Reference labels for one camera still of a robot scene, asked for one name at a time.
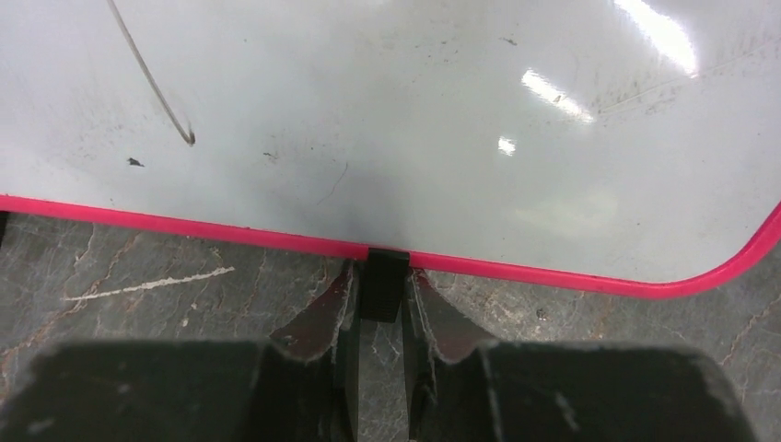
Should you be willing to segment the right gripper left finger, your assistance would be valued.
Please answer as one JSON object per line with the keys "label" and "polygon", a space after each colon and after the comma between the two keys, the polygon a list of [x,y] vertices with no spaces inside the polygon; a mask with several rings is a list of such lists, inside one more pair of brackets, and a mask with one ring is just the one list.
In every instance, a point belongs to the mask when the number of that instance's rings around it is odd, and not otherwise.
{"label": "right gripper left finger", "polygon": [[356,270],[269,336],[253,380],[248,441],[355,441],[358,433]]}

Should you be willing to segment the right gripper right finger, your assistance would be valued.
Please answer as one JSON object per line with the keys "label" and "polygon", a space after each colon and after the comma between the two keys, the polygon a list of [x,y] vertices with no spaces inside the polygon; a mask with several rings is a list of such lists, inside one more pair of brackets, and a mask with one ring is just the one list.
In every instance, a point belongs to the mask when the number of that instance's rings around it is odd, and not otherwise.
{"label": "right gripper right finger", "polygon": [[402,298],[409,437],[504,441],[500,401],[505,347],[412,270]]}

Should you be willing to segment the pink framed whiteboard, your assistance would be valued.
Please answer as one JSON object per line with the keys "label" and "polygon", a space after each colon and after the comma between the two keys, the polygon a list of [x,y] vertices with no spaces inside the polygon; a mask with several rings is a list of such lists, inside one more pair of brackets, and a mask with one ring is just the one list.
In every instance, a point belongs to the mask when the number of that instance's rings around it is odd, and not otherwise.
{"label": "pink framed whiteboard", "polygon": [[780,239],[780,5],[5,1],[1,207],[689,296]]}

